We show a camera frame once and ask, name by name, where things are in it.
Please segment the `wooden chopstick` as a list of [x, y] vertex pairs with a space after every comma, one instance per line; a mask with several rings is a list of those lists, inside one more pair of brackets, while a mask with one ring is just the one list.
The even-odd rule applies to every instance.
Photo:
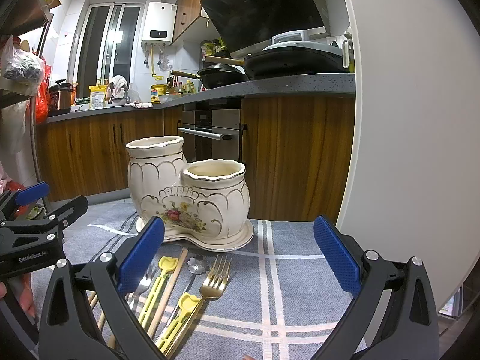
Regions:
[[89, 295], [89, 304], [90, 304], [90, 307], [91, 308], [94, 308], [96, 303], [97, 303], [97, 294], [96, 292], [92, 292], [90, 295]]
[[97, 321], [97, 328], [100, 332], [103, 331], [103, 328], [104, 328], [104, 325], [105, 325], [105, 322], [106, 322], [106, 315], [105, 313], [102, 311], [101, 314], [100, 314], [100, 317]]
[[154, 336], [155, 336], [155, 333], [157, 331], [157, 327], [159, 326], [160, 320], [161, 320], [161, 318], [164, 314], [165, 308], [168, 305], [169, 298], [171, 297], [171, 294], [172, 294], [173, 289], [175, 287], [178, 276], [181, 273], [181, 270], [182, 270], [182, 267], [185, 263], [187, 255], [188, 255], [188, 249], [183, 248], [182, 251], [181, 251], [181, 254], [180, 254], [180, 258], [178, 259], [178, 264], [176, 266], [176, 269], [173, 272], [173, 274], [171, 275], [171, 278], [169, 279], [169, 281], [168, 281], [168, 283], [167, 283], [167, 285], [166, 285], [166, 287], [163, 291], [163, 295], [160, 298], [160, 303], [159, 303], [159, 305], [158, 305], [158, 307], [157, 307], [157, 309], [154, 313], [154, 318], [151, 321], [151, 325], [150, 325], [150, 327], [147, 331], [147, 334], [150, 338], [154, 338]]
[[107, 346], [111, 349], [114, 349], [114, 347], [116, 347], [116, 338], [114, 335], [111, 335], [109, 337], [109, 340], [107, 342]]

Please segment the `silver metal fork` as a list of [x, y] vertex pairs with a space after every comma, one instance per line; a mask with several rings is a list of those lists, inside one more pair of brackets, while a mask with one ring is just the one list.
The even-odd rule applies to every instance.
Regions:
[[139, 282], [137, 289], [128, 295], [127, 302], [132, 311], [135, 311], [139, 302], [140, 296], [151, 286], [152, 278], [155, 275], [155, 269], [150, 266]]

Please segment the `silver flower-head spoon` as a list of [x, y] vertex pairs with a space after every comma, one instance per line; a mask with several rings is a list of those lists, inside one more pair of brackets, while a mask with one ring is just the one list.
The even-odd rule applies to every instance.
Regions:
[[[187, 293], [191, 289], [191, 286], [193, 285], [195, 278], [197, 276], [203, 275], [206, 272], [208, 266], [204, 261], [204, 257], [200, 254], [197, 254], [194, 257], [188, 259], [187, 267], [188, 267], [188, 272], [190, 272], [190, 281], [187, 283], [186, 287], [184, 288], [183, 290], [184, 293]], [[170, 314], [168, 321], [163, 327], [163, 330], [160, 333], [160, 338], [165, 337], [166, 331], [168, 330], [171, 322], [176, 318], [176, 315], [180, 309], [180, 306], [178, 303], [176, 304], [175, 308]]]

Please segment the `gold metal fork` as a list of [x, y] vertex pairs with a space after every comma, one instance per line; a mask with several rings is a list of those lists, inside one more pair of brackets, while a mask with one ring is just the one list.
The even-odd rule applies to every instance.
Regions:
[[202, 310], [206, 302], [218, 300], [224, 293], [224, 290], [230, 279], [231, 262], [224, 256], [217, 256], [210, 272], [203, 281], [199, 289], [201, 297], [196, 303], [195, 308], [188, 318], [181, 323], [181, 328], [174, 333], [173, 339], [168, 342], [166, 350], [163, 352], [166, 359], [172, 359], [180, 343], [186, 336], [188, 330], [197, 319], [199, 312]]

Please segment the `grey kitchen countertop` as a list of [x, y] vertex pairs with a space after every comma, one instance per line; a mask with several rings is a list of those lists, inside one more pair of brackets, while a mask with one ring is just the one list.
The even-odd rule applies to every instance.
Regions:
[[225, 85], [196, 94], [175, 97], [166, 103], [155, 104], [149, 109], [151, 111], [162, 110], [195, 102], [227, 98], [317, 94], [347, 96], [355, 93], [356, 75], [354, 73], [315, 73], [249, 80], [233, 85]]

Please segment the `red plastic bag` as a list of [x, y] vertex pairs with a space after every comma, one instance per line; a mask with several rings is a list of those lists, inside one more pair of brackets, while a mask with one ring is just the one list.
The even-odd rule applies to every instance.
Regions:
[[50, 82], [51, 66], [47, 64], [44, 58], [41, 58], [44, 63], [44, 78], [40, 84], [40, 87], [36, 96], [36, 123], [42, 124], [47, 120], [48, 116], [48, 105], [49, 105], [49, 94], [48, 87]]

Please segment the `white refrigerator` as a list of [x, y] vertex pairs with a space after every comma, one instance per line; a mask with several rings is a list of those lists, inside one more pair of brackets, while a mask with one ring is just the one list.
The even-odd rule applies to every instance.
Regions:
[[355, 132], [337, 224], [426, 266], [443, 306], [479, 259], [479, 34], [458, 0], [346, 0]]

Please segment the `yellow snack bag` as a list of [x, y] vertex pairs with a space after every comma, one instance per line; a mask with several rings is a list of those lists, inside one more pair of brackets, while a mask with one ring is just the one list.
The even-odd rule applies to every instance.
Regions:
[[105, 85], [89, 86], [89, 109], [96, 110], [105, 107], [107, 87]]

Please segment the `cream floral ceramic utensil holder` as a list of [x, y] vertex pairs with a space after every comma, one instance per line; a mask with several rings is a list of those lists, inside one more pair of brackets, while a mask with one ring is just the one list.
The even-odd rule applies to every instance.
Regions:
[[165, 242], [188, 241], [213, 252], [241, 249], [254, 235], [245, 166], [227, 159], [188, 163], [183, 144], [181, 136], [126, 144], [137, 230], [156, 216], [164, 223]]

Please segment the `yellow cooking oil bottle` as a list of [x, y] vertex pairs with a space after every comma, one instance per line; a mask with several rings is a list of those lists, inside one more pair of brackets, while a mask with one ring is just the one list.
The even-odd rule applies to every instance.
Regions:
[[160, 103], [160, 97], [165, 95], [166, 85], [155, 84], [151, 86], [151, 102]]

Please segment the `stainless built-in oven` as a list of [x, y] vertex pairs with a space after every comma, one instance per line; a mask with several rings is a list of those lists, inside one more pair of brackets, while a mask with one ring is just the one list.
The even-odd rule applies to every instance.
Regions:
[[205, 159], [241, 162], [242, 122], [240, 98], [185, 104], [177, 133], [184, 137], [188, 163]]

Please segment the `white water heater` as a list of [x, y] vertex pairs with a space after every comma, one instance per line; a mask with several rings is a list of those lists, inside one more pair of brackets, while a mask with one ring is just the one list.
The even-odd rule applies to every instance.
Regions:
[[176, 11], [176, 4], [149, 2], [143, 24], [142, 44], [169, 46], [173, 42]]

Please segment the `black grill pan with lid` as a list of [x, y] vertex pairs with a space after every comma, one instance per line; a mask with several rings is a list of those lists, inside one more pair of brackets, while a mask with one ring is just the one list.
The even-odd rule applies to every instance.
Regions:
[[303, 74], [349, 72], [353, 57], [352, 38], [341, 46], [312, 41], [306, 30], [278, 34], [262, 51], [244, 59], [206, 56], [204, 61], [225, 63], [243, 68], [249, 80]]

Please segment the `black range hood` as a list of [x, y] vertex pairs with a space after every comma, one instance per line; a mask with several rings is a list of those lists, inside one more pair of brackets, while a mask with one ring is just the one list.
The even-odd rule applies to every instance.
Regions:
[[326, 0], [201, 0], [231, 53], [293, 31], [329, 32]]

